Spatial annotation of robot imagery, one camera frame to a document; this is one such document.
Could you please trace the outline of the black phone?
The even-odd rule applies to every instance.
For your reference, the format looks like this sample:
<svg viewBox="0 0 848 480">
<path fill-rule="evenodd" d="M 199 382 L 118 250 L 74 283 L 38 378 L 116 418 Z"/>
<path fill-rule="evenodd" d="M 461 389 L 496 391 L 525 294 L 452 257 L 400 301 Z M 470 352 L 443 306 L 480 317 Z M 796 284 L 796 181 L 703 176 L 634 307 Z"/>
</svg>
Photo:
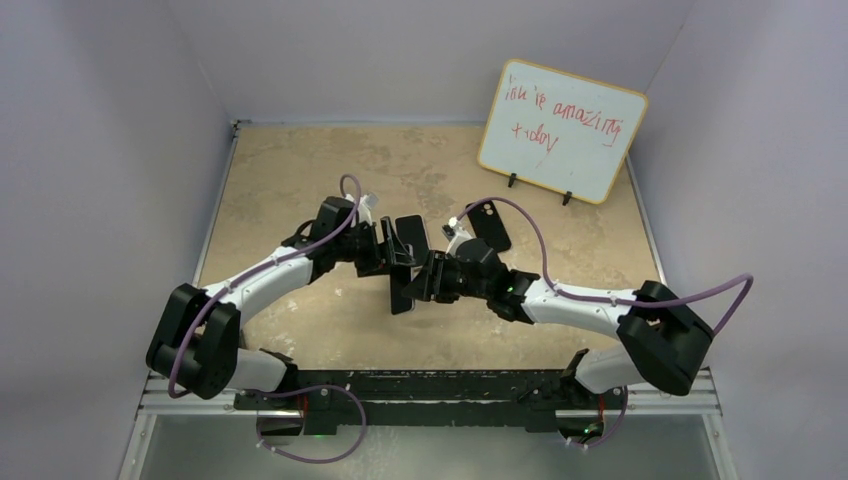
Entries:
<svg viewBox="0 0 848 480">
<path fill-rule="evenodd" d="M 404 250 L 402 262 L 394 261 L 389 267 L 390 313 L 392 315 L 410 312 L 415 306 L 414 299 L 403 295 L 403 289 L 412 280 L 412 270 L 415 266 L 412 246 L 405 244 Z"/>
</svg>

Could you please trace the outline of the black phone case with camera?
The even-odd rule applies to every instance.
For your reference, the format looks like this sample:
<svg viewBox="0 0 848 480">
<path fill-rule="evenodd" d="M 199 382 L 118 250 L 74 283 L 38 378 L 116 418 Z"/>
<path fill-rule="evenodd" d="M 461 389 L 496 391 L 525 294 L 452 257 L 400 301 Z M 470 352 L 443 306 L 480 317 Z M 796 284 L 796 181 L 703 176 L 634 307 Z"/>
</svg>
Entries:
<svg viewBox="0 0 848 480">
<path fill-rule="evenodd" d="M 483 239 L 497 253 L 511 249 L 511 239 L 492 201 L 486 201 L 475 206 L 468 204 L 467 209 L 466 217 L 477 238 Z"/>
</svg>

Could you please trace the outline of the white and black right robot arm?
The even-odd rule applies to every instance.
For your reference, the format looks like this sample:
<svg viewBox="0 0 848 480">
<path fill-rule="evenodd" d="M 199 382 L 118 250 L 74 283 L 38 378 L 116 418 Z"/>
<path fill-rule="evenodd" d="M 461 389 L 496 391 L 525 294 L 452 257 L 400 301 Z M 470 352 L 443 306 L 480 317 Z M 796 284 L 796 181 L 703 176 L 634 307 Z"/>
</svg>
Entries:
<svg viewBox="0 0 848 480">
<path fill-rule="evenodd" d="M 580 288 L 571 297 L 563 291 L 539 274 L 509 268 L 485 241 L 473 239 L 455 253 L 430 251 L 402 294 L 445 304 L 481 299 L 509 322 L 558 324 L 616 339 L 617 345 L 572 363 L 561 392 L 573 406 L 643 382 L 674 396 L 690 393 L 715 334 L 670 289 L 646 281 L 636 290 Z"/>
</svg>

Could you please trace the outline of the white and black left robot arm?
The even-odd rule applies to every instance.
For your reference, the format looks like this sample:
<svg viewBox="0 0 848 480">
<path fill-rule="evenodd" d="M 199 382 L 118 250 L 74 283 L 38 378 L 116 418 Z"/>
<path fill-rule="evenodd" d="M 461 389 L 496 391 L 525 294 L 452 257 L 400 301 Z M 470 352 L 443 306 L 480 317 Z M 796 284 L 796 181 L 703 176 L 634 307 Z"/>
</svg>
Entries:
<svg viewBox="0 0 848 480">
<path fill-rule="evenodd" d="M 297 366 L 280 353 L 241 344 L 243 327 L 283 296 L 339 263 L 359 277 L 388 275 L 415 264 L 389 218 L 374 222 L 368 198 L 329 196 L 265 259 L 206 287 L 189 283 L 169 295 L 149 344 L 146 366 L 168 381 L 169 394 L 202 399 L 225 389 L 259 391 L 272 408 L 297 399 Z"/>
</svg>

